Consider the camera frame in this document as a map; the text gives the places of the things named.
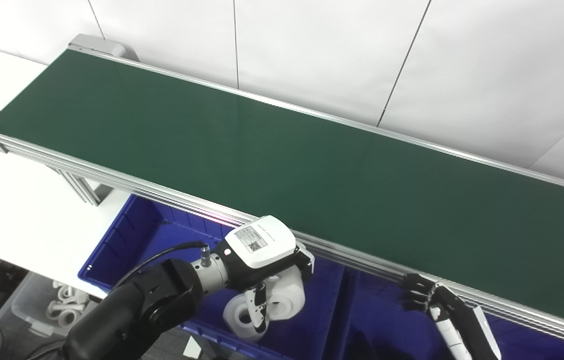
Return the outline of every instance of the power cord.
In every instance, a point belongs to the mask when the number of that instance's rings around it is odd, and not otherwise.
[[[0,337],[2,339],[2,341],[0,343],[0,357],[1,357],[1,355],[4,351],[4,346],[6,344],[6,337],[4,337],[4,332],[2,331],[1,326],[0,326]]]
[[[44,350],[41,353],[38,353],[37,355],[33,356],[33,357],[29,357],[26,360],[41,360],[45,357],[47,357],[48,355],[51,355],[52,353],[57,353],[57,351],[59,351],[62,347],[61,346],[56,346],[56,347],[52,347],[50,349]]]
[[[55,341],[49,341],[49,342],[47,342],[47,343],[45,343],[45,344],[41,344],[40,346],[36,347],[35,350],[29,352],[28,355],[24,356],[24,358],[25,358],[25,359],[28,359],[28,358],[30,358],[31,356],[35,355],[35,353],[37,353],[37,351],[40,351],[40,350],[42,350],[43,348],[45,348],[45,347],[47,347],[47,346],[51,346],[51,345],[53,345],[53,344],[57,344],[57,343],[59,343],[59,342],[63,342],[64,340],[65,340],[65,339],[58,339],[58,340],[55,340]]]
[[[139,271],[141,268],[145,267],[147,264],[153,262],[156,259],[161,258],[162,256],[164,256],[168,253],[172,253],[173,251],[177,251],[177,250],[184,250],[184,249],[191,249],[191,248],[192,249],[194,249],[194,248],[203,249],[207,246],[208,245],[206,243],[204,243],[203,241],[197,240],[197,241],[192,241],[192,242],[188,241],[186,243],[179,243],[175,246],[171,246],[170,248],[166,248],[166,249],[160,251],[159,253],[156,253],[155,255],[153,255],[153,256],[149,257],[148,259],[144,260],[143,262],[141,262],[140,264],[138,264],[134,268],[132,268],[131,271],[126,273],[126,275],[122,276],[122,278],[117,282],[117,284],[115,284],[113,289],[115,289],[116,287],[119,287],[119,285],[124,284],[124,282],[126,282],[126,280],[128,280],[128,278],[130,278],[131,275],[135,274],[137,271]]]

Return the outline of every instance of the white spool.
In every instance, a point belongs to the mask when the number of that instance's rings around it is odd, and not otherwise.
[[[51,301],[51,303],[48,304],[48,307],[46,307],[46,317],[48,317],[52,321],[56,321],[57,319],[59,319],[60,313],[62,313],[62,310],[59,309],[55,310],[53,308],[53,305],[55,305],[55,303],[57,303],[57,301]]]
[[[304,307],[304,283],[297,266],[269,277],[266,283],[266,314],[271,321],[282,321],[297,315]]]
[[[61,301],[51,301],[49,305],[51,310],[77,310],[78,312],[83,312],[86,309],[86,305],[83,303],[63,303]]]
[[[266,331],[257,332],[250,320],[245,321],[246,316],[248,316],[248,309],[244,294],[239,294],[232,298],[224,308],[224,322],[226,322],[231,331],[242,339],[257,342],[264,336]],[[266,328],[268,329],[268,317],[266,319]]]
[[[87,304],[90,299],[88,298],[88,293],[83,292],[80,289],[75,289],[75,303],[77,304]]]
[[[57,291],[57,298],[63,303],[73,303],[75,301],[75,289],[69,285],[62,285]]]
[[[81,312],[75,309],[62,310],[57,322],[61,328],[70,329],[80,319]]]

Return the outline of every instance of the conveyor belt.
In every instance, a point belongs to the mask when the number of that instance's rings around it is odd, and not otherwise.
[[[77,46],[0,113],[0,150],[225,224],[273,214],[564,338],[564,180]]]

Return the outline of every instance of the blue crate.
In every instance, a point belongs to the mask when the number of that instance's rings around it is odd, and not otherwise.
[[[360,333],[381,359],[399,359],[400,353],[415,360],[452,358],[426,315],[401,308],[397,284],[348,269],[341,293],[341,316],[333,321],[336,335],[329,339],[332,353],[325,359],[352,358],[351,352],[360,349]],[[495,316],[487,319],[503,360],[564,360],[564,340]]]
[[[79,276],[110,291],[133,266],[155,253],[192,240],[217,244],[230,230],[199,216],[131,196]],[[190,249],[170,256],[191,262],[199,259],[200,252]],[[258,343],[236,337],[224,324],[224,307],[237,294],[228,289],[204,298],[195,319],[184,323],[183,328],[256,359],[319,360],[323,357],[343,273],[343,265],[317,258],[313,279],[305,284],[304,309],[292,319],[271,322]]]

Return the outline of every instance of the white table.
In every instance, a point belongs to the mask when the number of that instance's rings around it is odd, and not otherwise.
[[[0,110],[44,68],[0,52]],[[128,196],[114,190],[99,207],[88,205],[50,168],[0,153],[0,258],[106,296],[77,274]]]

